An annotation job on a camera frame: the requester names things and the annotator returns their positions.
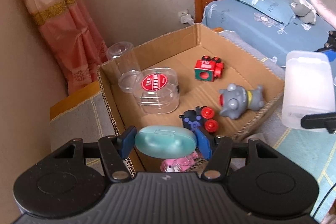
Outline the pink toy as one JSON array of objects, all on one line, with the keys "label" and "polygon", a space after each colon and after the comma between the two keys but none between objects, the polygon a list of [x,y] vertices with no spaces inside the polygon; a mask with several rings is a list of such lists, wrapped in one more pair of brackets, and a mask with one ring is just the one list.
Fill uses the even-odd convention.
[{"label": "pink toy", "polygon": [[161,162],[160,170],[166,173],[191,172],[196,170],[206,161],[197,151],[177,159],[165,159]]}]

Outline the cardboard box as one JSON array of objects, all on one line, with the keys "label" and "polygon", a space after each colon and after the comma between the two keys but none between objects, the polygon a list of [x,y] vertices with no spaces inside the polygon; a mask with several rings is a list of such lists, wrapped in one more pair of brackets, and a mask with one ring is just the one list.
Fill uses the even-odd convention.
[{"label": "cardboard box", "polygon": [[[168,67],[176,71],[179,82],[179,106],[169,114],[146,114],[133,95],[118,85],[117,64],[111,60],[98,68],[98,81],[114,131],[122,133],[129,126],[141,129],[151,125],[180,126],[179,116],[196,106],[219,110],[219,90],[230,83],[246,89],[263,87],[265,106],[258,112],[247,111],[239,119],[217,117],[219,135],[241,141],[252,135],[276,110],[284,92],[284,70],[233,32],[218,33],[202,24],[162,35],[135,47],[141,69]],[[224,72],[213,82],[199,81],[194,66],[204,55],[220,57]]]}]

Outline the clear plastic box red label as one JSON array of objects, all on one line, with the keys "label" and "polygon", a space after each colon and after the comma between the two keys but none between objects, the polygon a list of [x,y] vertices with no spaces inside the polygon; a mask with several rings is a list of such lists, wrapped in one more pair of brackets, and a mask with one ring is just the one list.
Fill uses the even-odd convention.
[{"label": "clear plastic box red label", "polygon": [[151,68],[136,78],[132,94],[146,114],[168,114],[179,106],[179,82],[175,70]]}]

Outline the black toy train blue print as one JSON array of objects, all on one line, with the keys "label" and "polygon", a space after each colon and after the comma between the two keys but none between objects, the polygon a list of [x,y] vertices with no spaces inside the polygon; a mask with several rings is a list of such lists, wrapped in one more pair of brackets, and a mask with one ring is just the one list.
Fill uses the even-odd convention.
[{"label": "black toy train blue print", "polygon": [[194,110],[187,110],[179,115],[184,128],[194,132],[197,127],[202,127],[210,134],[216,133],[219,129],[214,117],[214,109],[208,106],[197,106]]}]

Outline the blue floral pillow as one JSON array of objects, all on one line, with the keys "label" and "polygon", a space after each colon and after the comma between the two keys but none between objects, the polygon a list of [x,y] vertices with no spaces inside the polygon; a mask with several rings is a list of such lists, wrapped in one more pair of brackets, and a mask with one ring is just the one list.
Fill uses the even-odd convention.
[{"label": "blue floral pillow", "polygon": [[264,15],[288,25],[295,17],[291,8],[292,0],[237,0],[260,11]]}]

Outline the red toy train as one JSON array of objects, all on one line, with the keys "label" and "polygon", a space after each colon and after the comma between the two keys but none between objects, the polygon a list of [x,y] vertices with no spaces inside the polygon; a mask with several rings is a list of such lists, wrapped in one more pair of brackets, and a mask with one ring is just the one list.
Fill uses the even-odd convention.
[{"label": "red toy train", "polygon": [[213,82],[222,77],[224,63],[219,57],[202,56],[194,66],[195,79]]}]

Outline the pink curtain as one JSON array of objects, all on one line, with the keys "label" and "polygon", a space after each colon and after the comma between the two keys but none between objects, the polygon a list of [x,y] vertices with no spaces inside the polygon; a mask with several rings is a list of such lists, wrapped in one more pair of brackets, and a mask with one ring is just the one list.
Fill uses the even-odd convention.
[{"label": "pink curtain", "polygon": [[97,80],[107,47],[83,0],[24,0],[73,93]]}]

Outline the large white plastic bottle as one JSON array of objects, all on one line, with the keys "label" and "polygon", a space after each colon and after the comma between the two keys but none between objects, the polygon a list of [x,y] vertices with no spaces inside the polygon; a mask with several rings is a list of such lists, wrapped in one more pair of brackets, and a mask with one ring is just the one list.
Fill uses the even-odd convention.
[{"label": "large white plastic bottle", "polygon": [[303,129],[301,119],[309,114],[335,112],[334,78],[327,55],[291,51],[286,56],[283,125]]}]

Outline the clear plastic cup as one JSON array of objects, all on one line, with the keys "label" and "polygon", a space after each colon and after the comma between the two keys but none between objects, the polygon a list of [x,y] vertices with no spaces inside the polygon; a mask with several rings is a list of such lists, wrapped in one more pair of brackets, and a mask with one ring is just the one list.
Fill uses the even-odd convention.
[{"label": "clear plastic cup", "polygon": [[117,42],[110,46],[106,56],[116,63],[115,75],[124,93],[131,93],[136,77],[141,73],[134,46],[131,42]]}]

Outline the light blue oval case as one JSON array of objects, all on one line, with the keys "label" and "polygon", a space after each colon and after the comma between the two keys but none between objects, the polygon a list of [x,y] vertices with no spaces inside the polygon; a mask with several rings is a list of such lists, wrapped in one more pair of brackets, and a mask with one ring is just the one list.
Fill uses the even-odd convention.
[{"label": "light blue oval case", "polygon": [[158,159],[177,159],[191,154],[197,147],[195,134],[177,126],[147,126],[134,138],[139,152]]}]

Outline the grey plush toy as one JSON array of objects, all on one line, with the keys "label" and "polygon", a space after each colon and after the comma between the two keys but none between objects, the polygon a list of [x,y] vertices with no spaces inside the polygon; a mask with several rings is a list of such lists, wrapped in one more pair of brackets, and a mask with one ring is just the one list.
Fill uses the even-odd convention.
[{"label": "grey plush toy", "polygon": [[313,5],[306,0],[292,0],[290,3],[296,17],[305,24],[315,24],[317,20],[317,12]]}]

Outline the white wall plug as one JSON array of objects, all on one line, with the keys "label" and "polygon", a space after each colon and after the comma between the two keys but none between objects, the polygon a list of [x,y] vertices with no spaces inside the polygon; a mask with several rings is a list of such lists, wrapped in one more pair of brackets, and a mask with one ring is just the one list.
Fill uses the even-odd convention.
[{"label": "white wall plug", "polygon": [[195,24],[193,17],[189,13],[188,9],[178,12],[179,21],[181,24],[193,25]]}]

